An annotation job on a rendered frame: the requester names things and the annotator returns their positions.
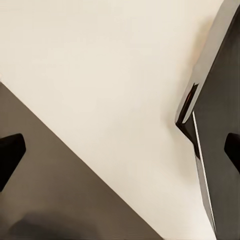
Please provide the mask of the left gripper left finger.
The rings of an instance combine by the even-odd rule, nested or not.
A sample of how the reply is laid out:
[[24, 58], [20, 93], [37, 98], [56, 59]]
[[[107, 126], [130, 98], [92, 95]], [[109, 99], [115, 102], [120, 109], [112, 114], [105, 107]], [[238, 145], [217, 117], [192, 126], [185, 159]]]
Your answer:
[[26, 144], [22, 133], [0, 138], [0, 193], [25, 153]]

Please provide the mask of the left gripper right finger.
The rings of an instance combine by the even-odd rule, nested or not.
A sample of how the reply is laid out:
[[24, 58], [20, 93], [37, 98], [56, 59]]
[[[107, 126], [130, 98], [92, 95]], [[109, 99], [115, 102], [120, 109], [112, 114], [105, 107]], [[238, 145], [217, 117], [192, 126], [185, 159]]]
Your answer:
[[228, 133], [224, 151], [240, 173], [240, 135], [235, 133]]

